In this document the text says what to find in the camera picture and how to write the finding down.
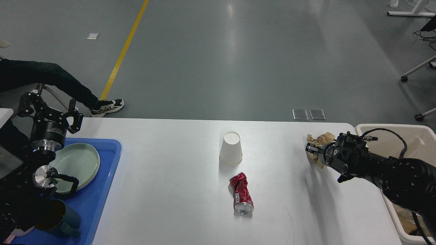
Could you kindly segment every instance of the sneaker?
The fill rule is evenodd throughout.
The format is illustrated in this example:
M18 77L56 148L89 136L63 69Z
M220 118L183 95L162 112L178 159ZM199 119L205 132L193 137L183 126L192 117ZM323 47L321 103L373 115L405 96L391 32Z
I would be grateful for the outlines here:
M123 99L100 100L97 102L98 109L91 110L91 117L104 117L107 113L113 113L124 107Z

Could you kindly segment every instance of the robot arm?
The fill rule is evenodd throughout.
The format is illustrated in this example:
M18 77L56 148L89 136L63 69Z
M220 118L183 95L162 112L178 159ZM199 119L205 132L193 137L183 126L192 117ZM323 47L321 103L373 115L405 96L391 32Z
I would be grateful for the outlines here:
M50 212L50 199L74 194L78 180L57 172L49 163L55 151L64 147L67 131L80 130L83 114L75 108L75 100L62 113L43 101L40 91L25 93L20 99L18 115L32 117L33 128L29 139L30 150L22 165L0 180L0 238L2 241L15 229L27 230L41 222ZM69 125L67 118L73 117ZM67 196L56 195L58 179L72 182Z
M340 133L335 142L321 147L308 143L306 151L339 172L339 183L364 178L382 189L392 203L419 213L436 238L436 168L419 159L373 154L366 147L371 140L377 138Z

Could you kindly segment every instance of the stacked plates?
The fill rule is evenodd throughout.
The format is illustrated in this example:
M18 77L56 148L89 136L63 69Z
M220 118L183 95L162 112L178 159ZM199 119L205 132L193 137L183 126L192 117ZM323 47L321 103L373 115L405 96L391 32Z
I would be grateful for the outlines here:
M80 190L96 176L100 167L100 155L89 144L71 144L56 152L56 159L50 162L50 166L56 168L60 174L76 177L79 180L77 190ZM56 192L67 194L71 186L71 182L59 180Z

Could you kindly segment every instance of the dark green mug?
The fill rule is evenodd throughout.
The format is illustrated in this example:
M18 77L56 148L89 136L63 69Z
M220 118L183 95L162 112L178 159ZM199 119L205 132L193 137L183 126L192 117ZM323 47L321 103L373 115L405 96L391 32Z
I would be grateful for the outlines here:
M50 204L53 207L51 213L44 221L35 225L36 229L58 237L79 237L78 228L81 221L79 214L64 201L54 199Z

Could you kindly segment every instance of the chair leg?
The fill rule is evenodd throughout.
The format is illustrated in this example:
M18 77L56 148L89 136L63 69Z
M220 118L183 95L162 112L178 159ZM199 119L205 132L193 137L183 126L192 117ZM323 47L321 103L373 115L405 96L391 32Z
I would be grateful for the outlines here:
M418 66L414 67L412 70L410 70L410 71L404 73L403 76L402 76L402 80L403 80L403 78L407 78L408 75L410 75L410 74L416 72L417 70L419 70L420 68L426 66L427 64L429 64L430 62L432 62L432 61L434 61L434 60L436 60L436 55L433 56L433 57L431 57L430 59L424 61L423 63L419 64Z
M436 108L433 108L433 109L431 109L431 110L429 110L427 112L424 112L423 114L416 114L415 115L415 120L420 122L420 121L424 120L425 116L428 116L428 115L430 115L432 113L435 113L435 112L436 112Z

